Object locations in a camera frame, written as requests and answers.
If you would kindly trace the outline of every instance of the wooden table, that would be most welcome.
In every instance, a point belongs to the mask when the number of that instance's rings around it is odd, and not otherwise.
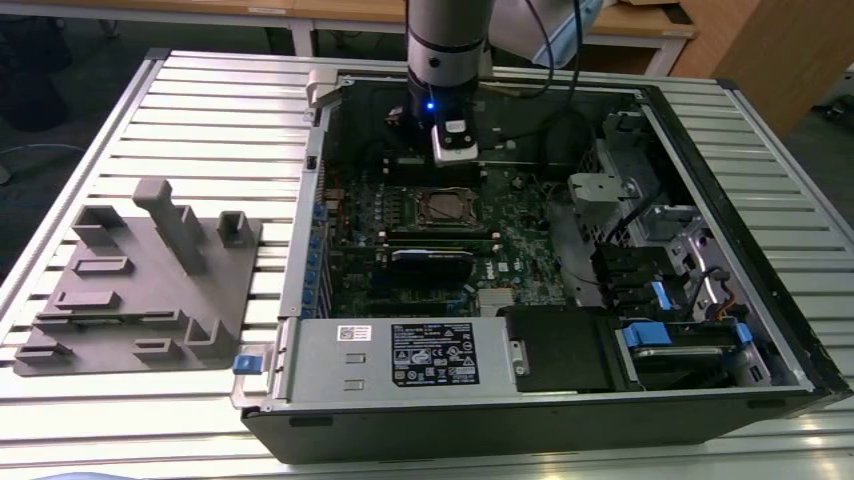
[[[290,28],[303,57],[315,56],[318,30],[405,32],[403,0],[0,0],[0,13]],[[646,74],[666,76],[696,36],[696,26],[670,22],[661,8],[618,4],[585,43],[654,49]]]
[[[405,31],[403,0],[294,0],[290,15],[295,17],[294,43],[301,56],[314,55],[311,34],[317,30]],[[602,11],[585,44],[654,49],[645,73],[666,76],[696,36],[697,27],[673,23],[659,7],[618,4]]]

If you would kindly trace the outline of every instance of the black cable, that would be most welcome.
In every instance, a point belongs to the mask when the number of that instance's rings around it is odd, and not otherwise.
[[[563,116],[567,114],[577,113],[577,114],[581,114],[582,117],[585,117],[585,115],[573,108],[573,97],[575,96],[575,89],[578,87],[578,77],[582,72],[582,45],[585,41],[583,25],[582,25],[582,7],[579,3],[581,3],[581,0],[575,0],[573,2],[573,10],[575,15],[575,42],[578,43],[578,48],[575,49],[575,70],[573,72],[573,79],[570,80],[570,89],[566,95],[565,108],[558,109],[549,117],[546,117],[541,125],[534,130],[525,133],[519,133],[517,135],[502,137],[505,141],[518,140],[521,138],[530,137],[533,135],[538,135],[539,133],[543,133],[545,131],[551,129],[551,127],[561,121]]]
[[[589,283],[591,285],[595,285],[597,287],[601,287],[602,284],[599,282],[594,282],[593,280],[587,280],[586,278],[581,277],[579,275],[577,275],[574,272],[571,272],[570,270],[566,271],[566,273],[569,273],[578,281]]]
[[[694,304],[697,304],[700,292],[704,290],[704,283],[706,283],[709,275],[716,273],[718,270],[724,269],[718,265],[712,265],[709,268],[706,268],[706,270],[704,270],[704,273],[700,275],[700,280],[697,281],[697,286],[694,287],[694,292],[692,293],[692,299],[689,303],[685,304],[685,322],[692,320],[692,315],[694,314]]]
[[[546,79],[546,83],[543,84],[543,87],[533,93],[522,92],[522,95],[519,95],[519,98],[537,98],[549,91],[549,88],[551,88],[551,82],[555,78],[555,53],[551,48],[551,39],[549,38],[549,32],[546,32],[543,19],[539,18],[539,14],[537,13],[537,9],[534,8],[534,4],[531,3],[531,0],[525,0],[525,3],[529,6],[531,15],[534,16],[534,21],[537,22],[537,28],[539,28],[539,33],[543,36],[543,41],[546,42],[546,54],[549,55],[549,78]]]
[[[614,238],[617,233],[629,226],[629,224],[634,221],[635,218],[638,218],[638,216],[643,212],[646,212],[646,209],[650,208],[650,206],[653,205],[653,202],[655,202],[655,199],[658,199],[658,197],[663,192],[665,192],[665,186],[659,184],[655,191],[641,199],[641,202],[638,202],[638,205],[635,206],[634,210],[629,212],[629,215],[626,215],[619,220],[619,222],[617,222],[617,225],[614,225],[614,228],[611,229],[609,234],[605,236],[605,241],[602,243],[611,242],[611,239]]]

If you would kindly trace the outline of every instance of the slotted aluminum surface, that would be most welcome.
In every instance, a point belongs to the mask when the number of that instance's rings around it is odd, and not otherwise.
[[[0,478],[74,471],[136,478],[768,478],[841,479],[854,471],[854,401],[752,425],[700,446],[453,459],[415,463],[282,465],[232,409],[227,370],[20,378],[15,350],[30,335],[74,249],[79,205],[140,214],[136,179],[166,176],[198,216],[244,210],[265,220],[243,342],[274,339],[278,296],[309,124],[309,71],[326,65],[401,72],[399,63],[172,52],[140,71],[67,216],[31,251],[32,272],[0,323]],[[498,69],[505,77],[539,72]],[[583,76],[655,83],[689,129],[745,221],[845,375],[854,377],[852,232],[738,95],[708,80]],[[251,377],[248,390],[265,379]]]

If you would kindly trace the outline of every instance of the blue plastic tab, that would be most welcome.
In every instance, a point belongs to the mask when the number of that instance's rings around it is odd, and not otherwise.
[[[635,322],[623,328],[629,348],[647,345],[670,345],[670,334],[662,322]]]
[[[750,333],[750,327],[746,323],[736,324],[736,335],[738,335],[738,341],[742,342],[742,346],[753,342],[753,333]]]
[[[314,217],[315,217],[315,220],[321,220],[321,221],[326,221],[327,220],[327,209],[326,209],[326,206],[321,205],[319,203],[315,204]]]
[[[265,357],[259,355],[238,355],[231,371],[235,375],[261,375],[265,368]]]
[[[673,310],[673,303],[670,302],[670,298],[667,298],[665,284],[662,282],[653,282],[653,290],[655,290],[655,295],[658,295],[658,304],[662,310]]]

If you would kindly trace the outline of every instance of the warning label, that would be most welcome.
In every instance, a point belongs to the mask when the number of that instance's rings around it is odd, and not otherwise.
[[[481,383],[471,323],[393,325],[391,364],[399,387]]]

